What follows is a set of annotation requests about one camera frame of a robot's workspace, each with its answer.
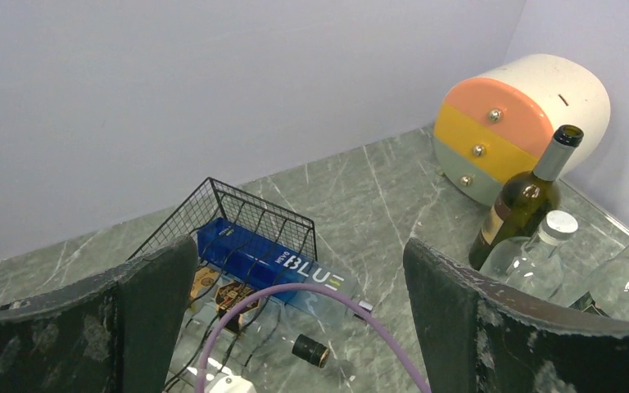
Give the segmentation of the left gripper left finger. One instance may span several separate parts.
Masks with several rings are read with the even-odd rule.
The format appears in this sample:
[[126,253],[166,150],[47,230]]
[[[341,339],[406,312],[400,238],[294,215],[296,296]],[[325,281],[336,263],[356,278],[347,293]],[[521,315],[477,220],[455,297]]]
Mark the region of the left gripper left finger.
[[0,306],[0,392],[160,392],[198,265],[179,237]]

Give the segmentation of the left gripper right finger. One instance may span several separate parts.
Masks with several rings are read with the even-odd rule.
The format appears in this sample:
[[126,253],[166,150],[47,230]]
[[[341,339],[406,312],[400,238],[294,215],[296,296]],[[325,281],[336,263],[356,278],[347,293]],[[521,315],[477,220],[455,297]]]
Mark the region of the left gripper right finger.
[[629,322],[551,304],[407,241],[405,281],[435,392],[629,392]]

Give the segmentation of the clear round bottle silver cap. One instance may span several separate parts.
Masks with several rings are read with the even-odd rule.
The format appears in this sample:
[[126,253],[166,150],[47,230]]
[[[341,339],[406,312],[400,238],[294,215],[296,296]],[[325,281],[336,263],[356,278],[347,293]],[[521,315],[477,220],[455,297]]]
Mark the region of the clear round bottle silver cap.
[[563,285],[560,248],[578,229],[571,214],[552,210],[531,237],[511,237],[497,244],[480,273],[530,296],[549,300]]

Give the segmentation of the clear square liquor bottle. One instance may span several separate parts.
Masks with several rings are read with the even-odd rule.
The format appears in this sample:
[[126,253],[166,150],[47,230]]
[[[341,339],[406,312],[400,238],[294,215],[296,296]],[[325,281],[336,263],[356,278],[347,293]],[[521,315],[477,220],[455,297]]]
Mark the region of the clear square liquor bottle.
[[[213,328],[234,306],[255,292],[248,285],[221,275],[217,269],[200,267],[190,291],[191,321],[199,325],[203,335],[206,325]],[[300,334],[314,339],[294,324],[285,304],[273,297],[256,300],[220,330],[208,364],[232,371],[245,368],[251,361],[264,363],[267,359],[292,364],[298,359],[291,353],[292,344]]]

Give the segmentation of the dark wine bottle white neck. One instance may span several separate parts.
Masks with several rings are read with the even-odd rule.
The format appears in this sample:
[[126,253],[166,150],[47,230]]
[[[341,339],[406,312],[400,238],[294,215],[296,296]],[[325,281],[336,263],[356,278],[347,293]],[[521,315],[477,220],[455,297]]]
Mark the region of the dark wine bottle white neck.
[[559,207],[556,179],[583,138],[584,132],[575,125],[558,127],[534,169],[504,184],[468,252],[472,268],[481,269],[503,240],[533,235],[547,213]]

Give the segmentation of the blue square bottle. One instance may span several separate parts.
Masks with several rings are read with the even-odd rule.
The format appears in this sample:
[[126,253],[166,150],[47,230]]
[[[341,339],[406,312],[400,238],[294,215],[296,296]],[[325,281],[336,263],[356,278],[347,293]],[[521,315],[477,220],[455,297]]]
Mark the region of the blue square bottle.
[[284,229],[276,240],[219,217],[197,230],[199,256],[249,287],[262,290],[273,285],[303,282],[317,284],[353,300],[367,313],[373,312],[357,281],[305,254],[306,240],[285,245]]

